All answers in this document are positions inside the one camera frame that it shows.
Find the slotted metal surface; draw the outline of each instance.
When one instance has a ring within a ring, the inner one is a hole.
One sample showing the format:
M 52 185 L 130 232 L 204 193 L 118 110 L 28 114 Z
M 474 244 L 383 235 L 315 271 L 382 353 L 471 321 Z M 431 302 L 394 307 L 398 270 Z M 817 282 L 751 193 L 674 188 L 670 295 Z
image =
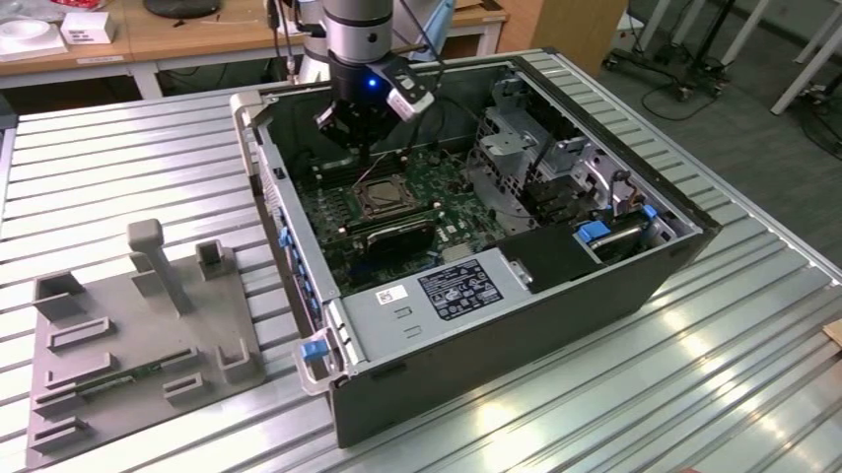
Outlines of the slotted metal surface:
M 641 311 L 340 450 L 326 400 L 302 391 L 288 357 L 295 325 L 238 167 L 228 94 L 24 117 L 0 227 L 1 472 L 25 469 L 32 277 L 71 266 L 83 281 L 128 271 L 122 233 L 150 216 L 171 258 L 204 238 L 236 248 L 270 381 L 51 471 L 842 468 L 842 363 L 821 332 L 842 316 L 838 269 L 563 58 L 524 55 L 725 225 Z

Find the white sticker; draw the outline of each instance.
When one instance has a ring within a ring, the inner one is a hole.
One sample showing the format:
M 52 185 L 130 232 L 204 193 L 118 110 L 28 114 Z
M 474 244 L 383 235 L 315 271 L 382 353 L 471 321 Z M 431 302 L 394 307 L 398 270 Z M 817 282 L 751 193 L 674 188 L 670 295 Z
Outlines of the white sticker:
M 101 64 L 103 62 L 120 61 L 126 61 L 126 58 L 123 56 L 85 57 L 83 59 L 76 59 L 76 64 Z
M 407 289 L 403 286 L 395 286 L 394 288 L 387 289 L 386 291 L 380 291 L 378 294 L 378 303 L 380 305 L 392 303 L 394 301 L 399 301 L 403 299 L 407 294 Z

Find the wooden desk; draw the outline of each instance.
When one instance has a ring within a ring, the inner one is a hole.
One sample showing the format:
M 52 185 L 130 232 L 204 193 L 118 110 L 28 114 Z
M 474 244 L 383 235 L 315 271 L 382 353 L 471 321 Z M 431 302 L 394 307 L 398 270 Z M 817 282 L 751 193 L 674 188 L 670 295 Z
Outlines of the wooden desk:
M 130 74 L 127 65 L 132 63 L 134 57 L 126 28 L 124 0 L 114 0 L 105 11 L 118 24 L 115 42 L 68 44 L 68 52 L 64 54 L 0 62 L 0 89 Z M 40 73 L 39 79 L 33 82 L 31 75 L 36 73 Z
M 187 20 L 178 28 L 175 20 L 148 12 L 142 0 L 124 2 L 135 61 L 274 48 L 262 0 L 227 0 L 219 15 Z M 286 46 L 283 35 L 279 39 Z M 290 39 L 294 45 L 304 43 L 300 34 Z
M 591 76 L 601 72 L 627 0 L 498 0 L 510 12 L 500 52 L 553 46 Z
M 120 20 L 114 44 L 68 46 L 67 54 L 0 64 L 0 89 L 131 75 L 143 98 L 156 99 L 163 97 L 156 78 L 160 71 L 275 57 L 262 0 L 226 0 L 219 20 L 212 15 L 187 20 L 178 28 L 175 20 L 146 10 L 142 0 L 115 0 L 108 11 Z M 504 11 L 462 9 L 454 15 L 448 36 L 478 35 L 476 55 L 494 54 L 507 18 Z M 280 53 L 286 55 L 283 35 L 279 40 Z M 294 54 L 304 52 L 303 42 L 300 35 L 292 35 Z M 77 63 L 77 59 L 85 62 L 87 58 L 103 56 L 123 59 L 115 58 L 107 64 Z

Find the wooden cabinet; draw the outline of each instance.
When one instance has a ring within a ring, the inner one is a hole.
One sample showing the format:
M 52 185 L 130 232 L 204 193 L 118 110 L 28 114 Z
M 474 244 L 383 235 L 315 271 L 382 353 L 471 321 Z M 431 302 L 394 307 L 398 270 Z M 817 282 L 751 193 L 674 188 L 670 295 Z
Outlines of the wooden cabinet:
M 510 14 L 498 52 L 553 46 L 597 76 L 626 0 L 496 0 Z

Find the sticker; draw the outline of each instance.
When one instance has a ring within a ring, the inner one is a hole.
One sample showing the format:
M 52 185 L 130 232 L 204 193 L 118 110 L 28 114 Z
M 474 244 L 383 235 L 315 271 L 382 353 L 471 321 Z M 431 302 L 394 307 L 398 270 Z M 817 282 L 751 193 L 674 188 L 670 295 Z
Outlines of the sticker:
M 438 316 L 451 320 L 503 300 L 476 259 L 419 278 L 420 287 Z
M 407 289 L 403 286 L 395 286 L 394 288 L 387 289 L 386 291 L 380 291 L 378 294 L 378 303 L 380 305 L 392 303 L 394 301 L 399 301 L 403 299 L 407 294 Z
M 101 64 L 103 62 L 120 61 L 126 61 L 126 58 L 123 56 L 85 57 L 83 59 L 76 59 L 76 64 Z

